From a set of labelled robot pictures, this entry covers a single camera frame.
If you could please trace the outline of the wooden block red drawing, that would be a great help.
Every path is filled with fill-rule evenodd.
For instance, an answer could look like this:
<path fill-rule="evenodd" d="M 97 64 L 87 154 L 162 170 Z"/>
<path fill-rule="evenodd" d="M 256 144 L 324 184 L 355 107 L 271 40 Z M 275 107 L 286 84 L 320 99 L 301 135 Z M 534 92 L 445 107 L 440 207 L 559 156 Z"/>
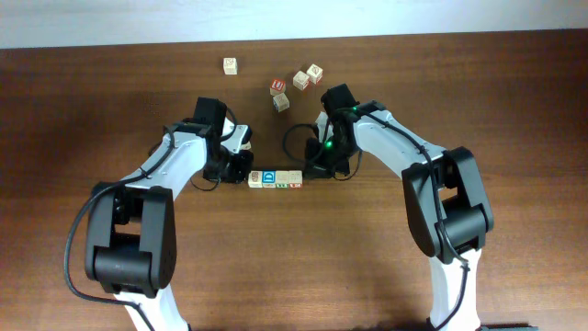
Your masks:
<path fill-rule="evenodd" d="M 263 186 L 262 176 L 262 171 L 252 170 L 248 175 L 248 186 L 250 188 L 261 188 Z"/>

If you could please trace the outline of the wooden block red picture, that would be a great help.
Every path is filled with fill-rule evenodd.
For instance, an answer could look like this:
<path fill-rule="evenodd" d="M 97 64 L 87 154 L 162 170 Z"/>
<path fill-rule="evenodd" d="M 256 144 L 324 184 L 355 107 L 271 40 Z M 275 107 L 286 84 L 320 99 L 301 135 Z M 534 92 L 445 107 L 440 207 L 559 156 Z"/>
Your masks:
<path fill-rule="evenodd" d="M 301 170 L 289 170 L 288 171 L 288 186 L 290 188 L 302 188 L 303 175 Z"/>

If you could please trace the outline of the blue D wooden block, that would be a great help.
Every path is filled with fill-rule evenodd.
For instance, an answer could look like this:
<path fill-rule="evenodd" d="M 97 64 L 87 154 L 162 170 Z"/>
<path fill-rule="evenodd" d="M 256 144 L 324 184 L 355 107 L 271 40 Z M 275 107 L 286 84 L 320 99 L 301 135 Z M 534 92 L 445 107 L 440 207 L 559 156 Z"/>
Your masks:
<path fill-rule="evenodd" d="M 276 171 L 264 170 L 262 172 L 262 187 L 274 188 L 276 186 Z"/>

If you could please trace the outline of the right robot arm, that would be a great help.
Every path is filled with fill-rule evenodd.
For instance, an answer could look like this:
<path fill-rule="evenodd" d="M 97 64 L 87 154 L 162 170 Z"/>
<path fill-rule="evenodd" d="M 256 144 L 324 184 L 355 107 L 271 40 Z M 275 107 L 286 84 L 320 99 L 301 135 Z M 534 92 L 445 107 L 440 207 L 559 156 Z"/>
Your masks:
<path fill-rule="evenodd" d="M 304 175 L 345 180 L 352 156 L 378 158 L 402 181 L 410 233 L 431 268 L 431 330 L 479 330 L 476 272 L 494 219 L 473 153 L 448 150 L 406 129 L 384 105 L 361 103 L 348 86 L 328 89 L 311 125 Z"/>

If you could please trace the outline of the red E wooden block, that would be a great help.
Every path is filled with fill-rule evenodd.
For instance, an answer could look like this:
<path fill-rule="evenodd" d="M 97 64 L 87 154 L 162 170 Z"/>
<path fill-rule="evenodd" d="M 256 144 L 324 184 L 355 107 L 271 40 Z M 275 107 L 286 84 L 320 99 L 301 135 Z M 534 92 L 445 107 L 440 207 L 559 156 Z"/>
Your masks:
<path fill-rule="evenodd" d="M 289 188 L 289 171 L 277 170 L 275 184 L 277 188 Z"/>

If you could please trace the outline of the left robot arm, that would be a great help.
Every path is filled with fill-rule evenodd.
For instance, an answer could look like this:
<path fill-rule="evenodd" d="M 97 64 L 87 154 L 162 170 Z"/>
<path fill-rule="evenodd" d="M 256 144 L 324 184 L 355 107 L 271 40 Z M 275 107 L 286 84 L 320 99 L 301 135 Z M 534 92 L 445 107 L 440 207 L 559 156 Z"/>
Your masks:
<path fill-rule="evenodd" d="M 175 199 L 196 173 L 213 185 L 240 184 L 251 169 L 251 129 L 217 98 L 164 128 L 161 143 L 132 174 L 97 184 L 88 217 L 85 273 L 124 306 L 139 330 L 188 330 L 171 279 L 177 260 Z"/>

